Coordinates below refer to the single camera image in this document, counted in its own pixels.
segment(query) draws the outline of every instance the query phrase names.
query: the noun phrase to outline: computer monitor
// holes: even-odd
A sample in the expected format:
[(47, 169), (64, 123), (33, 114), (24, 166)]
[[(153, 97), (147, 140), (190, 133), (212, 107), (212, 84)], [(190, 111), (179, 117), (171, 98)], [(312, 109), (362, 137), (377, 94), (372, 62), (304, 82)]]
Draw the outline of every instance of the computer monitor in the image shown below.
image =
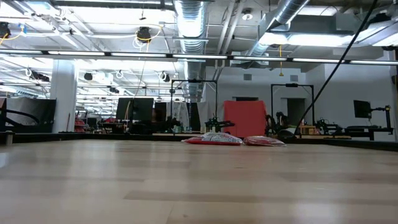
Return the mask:
[(127, 112), (127, 119), (129, 120), (151, 121), (153, 107), (153, 98), (120, 98), (116, 119), (126, 119)]
[(354, 100), (354, 112), (356, 118), (372, 118), (372, 109), (370, 102)]

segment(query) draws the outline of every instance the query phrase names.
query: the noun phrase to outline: red and white bag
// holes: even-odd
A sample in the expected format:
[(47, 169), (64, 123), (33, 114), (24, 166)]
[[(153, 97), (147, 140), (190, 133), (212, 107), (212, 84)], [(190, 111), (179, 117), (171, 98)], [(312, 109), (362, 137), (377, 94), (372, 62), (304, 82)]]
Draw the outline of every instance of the red and white bag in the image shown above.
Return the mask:
[(286, 144), (282, 141), (265, 136), (249, 136), (243, 139), (243, 142), (248, 146), (277, 146), (285, 147)]
[(226, 133), (206, 133), (201, 136), (183, 140), (182, 142), (190, 144), (209, 144), (224, 146), (240, 146), (243, 143), (242, 139)]

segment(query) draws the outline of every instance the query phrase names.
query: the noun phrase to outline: red panel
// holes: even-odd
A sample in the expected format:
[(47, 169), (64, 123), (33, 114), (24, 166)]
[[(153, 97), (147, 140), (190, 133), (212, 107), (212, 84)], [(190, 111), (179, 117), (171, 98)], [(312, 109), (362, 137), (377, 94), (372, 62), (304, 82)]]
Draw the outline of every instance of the red panel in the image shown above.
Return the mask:
[(232, 121), (235, 126), (223, 131), (240, 138), (262, 136), (266, 129), (266, 114), (263, 101), (225, 101), (224, 120)]

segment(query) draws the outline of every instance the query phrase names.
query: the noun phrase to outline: white column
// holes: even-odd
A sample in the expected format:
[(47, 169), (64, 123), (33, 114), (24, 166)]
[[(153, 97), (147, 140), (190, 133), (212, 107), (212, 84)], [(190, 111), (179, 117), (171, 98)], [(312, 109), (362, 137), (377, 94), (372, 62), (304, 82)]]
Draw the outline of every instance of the white column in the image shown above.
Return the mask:
[(53, 133), (74, 131), (79, 69), (72, 60), (54, 60), (50, 98), (57, 99)]

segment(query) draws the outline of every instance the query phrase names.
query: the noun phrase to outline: wooden table surface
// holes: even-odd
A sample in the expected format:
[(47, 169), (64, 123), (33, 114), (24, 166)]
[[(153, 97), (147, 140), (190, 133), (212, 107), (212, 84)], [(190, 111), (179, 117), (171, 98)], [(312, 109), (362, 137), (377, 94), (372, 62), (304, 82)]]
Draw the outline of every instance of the wooden table surface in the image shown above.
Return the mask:
[(0, 223), (393, 224), (398, 154), (81, 140), (0, 148)]

